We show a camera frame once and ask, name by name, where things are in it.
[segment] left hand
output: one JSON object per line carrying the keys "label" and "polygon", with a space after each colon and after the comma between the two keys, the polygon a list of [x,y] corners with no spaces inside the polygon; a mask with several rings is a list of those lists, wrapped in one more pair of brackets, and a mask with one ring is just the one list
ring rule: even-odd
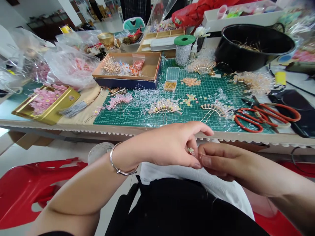
{"label": "left hand", "polygon": [[214,135],[212,129],[199,121],[171,124],[137,135],[113,151],[113,162],[117,168],[130,171],[141,162],[151,162],[159,166],[180,165],[200,169],[195,134]]}

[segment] silver bangle bracelet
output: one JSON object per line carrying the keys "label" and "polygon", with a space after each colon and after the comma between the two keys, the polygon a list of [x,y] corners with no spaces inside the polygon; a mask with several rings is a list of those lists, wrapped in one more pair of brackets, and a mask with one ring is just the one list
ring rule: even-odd
{"label": "silver bangle bracelet", "polygon": [[110,159],[110,161],[111,161],[111,164],[112,164],[112,166],[115,168],[115,170],[117,171],[117,174],[122,174],[122,175],[124,175],[124,176],[136,174],[136,173],[138,172],[138,170],[137,170],[138,167],[137,167],[136,169],[134,169],[133,171],[126,173],[126,172],[121,171],[121,169],[118,169],[118,168],[114,165],[114,163],[113,163],[113,158],[112,158],[112,156],[113,156],[113,151],[114,151],[114,149],[115,149],[119,144],[121,144],[121,143],[122,143],[122,142],[117,143],[117,144],[113,147],[113,149],[111,150],[111,152],[110,152],[110,154],[109,154],[109,159]]}

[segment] white storage tray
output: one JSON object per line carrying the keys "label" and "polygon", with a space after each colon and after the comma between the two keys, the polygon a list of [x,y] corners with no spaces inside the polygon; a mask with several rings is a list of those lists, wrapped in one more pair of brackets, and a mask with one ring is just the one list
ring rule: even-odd
{"label": "white storage tray", "polygon": [[177,36],[170,37],[170,38],[153,39],[150,44],[151,51],[164,51],[164,50],[176,49],[176,45],[174,43],[174,40],[176,38]]}
{"label": "white storage tray", "polygon": [[279,17],[283,14],[283,9],[280,8],[278,5],[274,4],[270,0],[263,0],[253,3],[246,3],[228,7],[231,8],[240,8],[241,6],[249,7],[252,5],[256,5],[259,7],[263,6],[277,6],[274,12],[262,13],[262,14],[255,14],[255,15],[248,15],[248,16],[239,16],[233,18],[224,18],[224,19],[217,19],[219,9],[205,11],[203,14],[203,21],[202,25],[205,28],[210,27],[210,32],[217,32],[221,31],[224,27],[233,24],[254,24],[254,25],[261,25],[261,26],[270,26],[277,22]]}

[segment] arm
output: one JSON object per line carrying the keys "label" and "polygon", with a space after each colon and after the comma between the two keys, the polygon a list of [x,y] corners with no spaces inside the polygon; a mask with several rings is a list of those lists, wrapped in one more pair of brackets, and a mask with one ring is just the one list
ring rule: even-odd
{"label": "arm", "polygon": [[[199,131],[213,135],[213,131],[201,122],[172,124],[145,132],[118,145],[113,151],[113,163],[124,172],[144,161],[199,169],[199,161],[187,153],[188,148],[198,152],[194,134]],[[109,154],[105,154],[55,194],[34,221],[30,235],[57,230],[75,236],[94,235],[101,208],[125,180],[126,176],[116,174]]]}
{"label": "arm", "polygon": [[236,180],[250,191],[268,197],[305,235],[315,234],[315,183],[287,168],[228,144],[199,146],[201,163],[210,173]]}

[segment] red-handled pliers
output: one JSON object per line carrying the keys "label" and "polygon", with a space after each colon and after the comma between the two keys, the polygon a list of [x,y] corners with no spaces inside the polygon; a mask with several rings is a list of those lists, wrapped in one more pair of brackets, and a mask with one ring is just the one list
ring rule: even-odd
{"label": "red-handled pliers", "polygon": [[[252,117],[251,115],[244,113],[243,111],[252,111],[255,113],[255,115],[259,118],[256,119],[255,117]],[[255,126],[257,126],[258,130],[253,130],[245,127],[240,121],[239,118],[242,120],[245,120]],[[267,117],[264,114],[259,113],[259,111],[251,109],[251,108],[240,108],[234,115],[234,120],[235,122],[245,131],[250,132],[250,133],[261,133],[263,131],[263,127],[259,123],[264,123],[263,120],[267,119]]]}
{"label": "red-handled pliers", "polygon": [[[289,106],[286,106],[286,105],[283,105],[283,104],[279,104],[279,103],[257,103],[257,102],[252,102],[252,101],[249,101],[247,99],[244,99],[242,98],[242,100],[247,103],[248,105],[251,106],[251,108],[253,108],[254,110],[257,110],[259,111],[260,115],[264,114],[264,115],[267,115],[267,116],[271,116],[273,117],[274,119],[277,119],[281,122],[284,123],[284,125],[278,125],[278,124],[274,124],[272,122],[270,122],[268,119],[266,119],[265,117],[260,117],[259,119],[263,122],[263,123],[266,123],[266,124],[269,124],[270,126],[273,126],[273,127],[278,127],[278,126],[284,126],[284,127],[290,127],[290,123],[289,122],[296,122],[296,121],[299,121],[301,119],[301,114],[294,108],[292,107],[289,107]],[[283,114],[280,114],[279,112],[271,109],[269,106],[275,106],[275,107],[281,107],[281,108],[284,108],[284,109],[287,109],[289,110],[295,118],[291,118],[291,117],[287,117]]]}

